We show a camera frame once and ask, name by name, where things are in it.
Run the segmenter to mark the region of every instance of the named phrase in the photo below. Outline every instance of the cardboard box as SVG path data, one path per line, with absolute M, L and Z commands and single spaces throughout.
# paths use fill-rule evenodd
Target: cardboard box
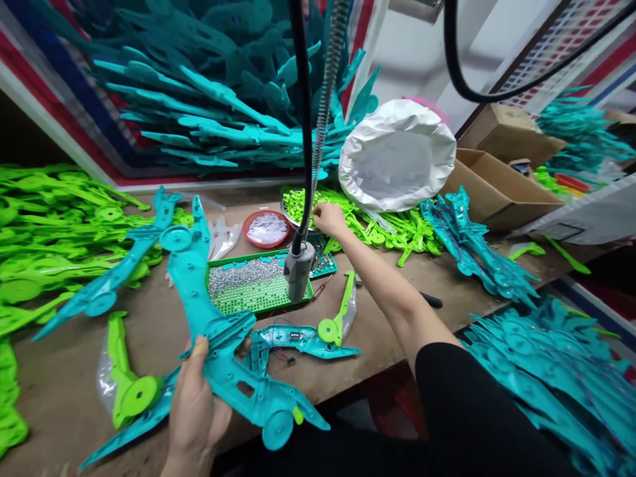
M 470 197 L 468 216 L 491 231 L 514 230 L 559 209 L 563 202 L 484 151 L 457 149 L 457 161 L 441 194 L 459 186 Z
M 605 119 L 611 121 L 608 126 L 608 132 L 614 134 L 618 139 L 626 142 L 636 149 L 636 116 L 624 113 L 618 109 L 608 109 L 605 112 Z M 636 160 L 622 161 L 619 163 L 623 169 L 627 169 L 632 164 L 636 164 Z
M 523 109 L 491 104 L 477 116 L 457 146 L 489 152 L 506 163 L 515 159 L 530 159 L 536 169 L 567 142 L 547 136 Z

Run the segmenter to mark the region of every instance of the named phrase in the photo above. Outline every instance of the person's right hand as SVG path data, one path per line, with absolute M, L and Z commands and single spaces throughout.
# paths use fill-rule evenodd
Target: person's right hand
M 313 210 L 313 222 L 316 224 L 321 232 L 337 236 L 343 231 L 347 231 L 345 214 L 340 208 L 340 205 L 330 202 L 320 202 Z

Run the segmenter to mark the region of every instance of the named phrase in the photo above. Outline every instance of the screws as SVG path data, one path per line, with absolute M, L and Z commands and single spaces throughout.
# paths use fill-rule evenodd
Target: screws
M 241 285 L 271 282 L 283 274 L 283 267 L 279 261 L 279 259 L 273 258 L 269 262 L 264 262 L 257 258 L 241 267 L 232 267 L 227 270 L 224 270 L 223 267 L 212 268 L 208 287 L 210 298 Z

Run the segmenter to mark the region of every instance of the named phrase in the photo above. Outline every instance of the black cable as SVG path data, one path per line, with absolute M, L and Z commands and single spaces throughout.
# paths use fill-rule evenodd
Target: black cable
M 300 227 L 291 242 L 291 254 L 300 254 L 300 246 L 307 235 L 307 226 L 311 216 L 311 86 L 309 83 L 309 58 L 305 42 L 305 15 L 300 0 L 289 0 L 291 33 L 293 36 L 293 50 L 296 55 L 298 68 L 298 84 L 301 93 L 301 125 L 303 127 L 303 160 L 305 162 L 305 207 Z
M 512 98 L 518 94 L 524 93 L 528 89 L 532 89 L 537 85 L 549 79 L 553 74 L 558 73 L 575 59 L 588 51 L 596 43 L 598 43 L 607 33 L 612 31 L 619 23 L 623 22 L 629 15 L 636 11 L 636 0 L 633 0 L 628 6 L 622 9 L 612 20 L 608 21 L 602 28 L 594 33 L 590 38 L 585 40 L 581 45 L 570 53 L 570 55 L 561 60 L 557 65 L 553 66 L 549 71 L 545 72 L 537 79 L 526 83 L 523 86 L 496 94 L 482 94 L 473 91 L 466 83 L 462 68 L 459 62 L 459 51 L 457 48 L 457 1 L 446 0 L 444 4 L 444 45 L 446 52 L 446 64 L 449 69 L 450 80 L 455 86 L 457 92 L 464 98 L 474 103 L 496 103 L 504 99 Z

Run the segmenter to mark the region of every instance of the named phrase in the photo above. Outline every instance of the green tray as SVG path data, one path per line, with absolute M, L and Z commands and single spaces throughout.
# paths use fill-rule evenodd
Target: green tray
M 205 288 L 208 288 L 210 281 L 210 270 L 227 264 L 235 262 L 249 262 L 251 260 L 258 260 L 261 257 L 277 255 L 285 253 L 286 250 L 270 250 L 269 252 L 263 252 L 260 254 L 244 255 L 232 258 L 223 258 L 221 260 L 214 260 L 208 262 L 207 272 L 205 274 Z M 227 315 L 228 313 L 234 313 L 236 311 L 242 311 L 248 309 L 253 313 L 264 313 L 287 306 L 292 306 L 292 303 L 288 295 L 288 283 L 285 277 L 274 278 L 269 283 L 255 283 L 240 285 L 236 288 L 230 288 L 223 290 L 221 293 L 217 293 L 212 302 L 215 307 L 219 309 L 221 313 Z M 307 283 L 307 289 L 305 290 L 305 296 L 301 300 L 309 301 L 313 298 L 313 288 L 311 284 Z

